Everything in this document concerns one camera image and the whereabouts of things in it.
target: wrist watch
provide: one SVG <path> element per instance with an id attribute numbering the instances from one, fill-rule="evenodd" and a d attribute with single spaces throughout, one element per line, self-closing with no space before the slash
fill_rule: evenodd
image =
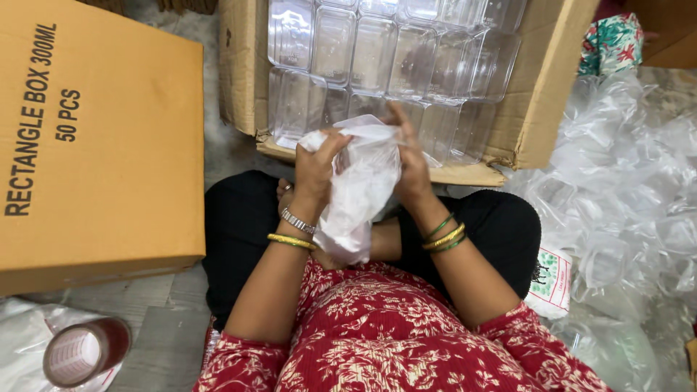
<path id="1" fill-rule="evenodd" d="M 290 211 L 288 211 L 288 207 L 284 208 L 283 211 L 281 211 L 281 218 L 283 218 L 285 221 L 287 221 L 294 227 L 308 234 L 315 235 L 319 231 L 316 226 L 310 226 L 307 223 L 301 221 L 300 219 L 297 219 Z"/>

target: packing tape roll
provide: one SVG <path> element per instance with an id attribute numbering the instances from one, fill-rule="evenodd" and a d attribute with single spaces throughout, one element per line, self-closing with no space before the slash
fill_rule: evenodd
<path id="1" fill-rule="evenodd" d="M 69 326 L 49 342 L 44 375 L 59 388 L 75 388 L 123 361 L 130 343 L 128 325 L 114 317 Z"/>

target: floor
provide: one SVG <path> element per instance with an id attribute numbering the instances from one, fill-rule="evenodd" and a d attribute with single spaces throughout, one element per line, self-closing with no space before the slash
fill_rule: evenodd
<path id="1" fill-rule="evenodd" d="M 127 0 L 128 13 L 140 22 L 199 41 L 205 45 L 206 189 L 226 176 L 261 169 L 293 178 L 293 170 L 260 156 L 252 138 L 219 120 L 217 108 L 217 15 L 159 13 L 155 0 Z M 697 103 L 695 72 L 644 68 L 641 79 L 657 83 L 652 104 L 671 118 Z M 449 186 L 451 195 L 469 193 Z M 132 349 L 110 392 L 190 391 L 204 350 L 210 313 L 206 307 L 206 275 L 200 264 L 178 275 L 158 276 L 106 285 L 37 293 L 37 302 L 61 303 L 123 318 L 134 336 Z"/>

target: brown cardboard box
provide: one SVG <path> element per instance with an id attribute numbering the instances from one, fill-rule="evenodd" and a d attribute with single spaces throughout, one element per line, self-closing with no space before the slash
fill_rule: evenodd
<path id="1" fill-rule="evenodd" d="M 0 13 L 0 295 L 205 253 L 203 47 L 73 0 Z"/>
<path id="2" fill-rule="evenodd" d="M 697 68 L 697 1 L 628 0 L 644 31 L 659 37 L 642 49 L 645 66 Z"/>
<path id="3" fill-rule="evenodd" d="M 217 0 L 158 0 L 160 10 L 175 10 L 181 14 L 184 10 L 192 10 L 196 13 L 212 15 L 215 12 Z"/>
<path id="4" fill-rule="evenodd" d="M 99 7 L 103 10 L 112 11 L 119 15 L 124 15 L 123 0 L 78 0 L 90 6 Z"/>
<path id="5" fill-rule="evenodd" d="M 581 39 L 598 0 L 528 0 L 519 34 L 522 44 L 506 97 L 477 165 L 431 170 L 440 183 L 501 186 L 505 177 L 491 163 L 546 167 L 566 98 L 576 77 Z M 260 152 L 293 160 L 294 151 L 273 144 L 267 128 L 266 56 L 268 2 L 220 1 L 220 113 L 256 137 Z"/>

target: red floral top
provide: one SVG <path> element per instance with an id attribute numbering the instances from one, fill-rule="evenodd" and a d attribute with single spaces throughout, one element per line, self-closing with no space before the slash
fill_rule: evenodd
<path id="1" fill-rule="evenodd" d="M 470 332 L 382 262 L 309 259 L 296 326 L 290 349 L 223 333 L 193 391 L 610 391 L 524 303 Z"/>

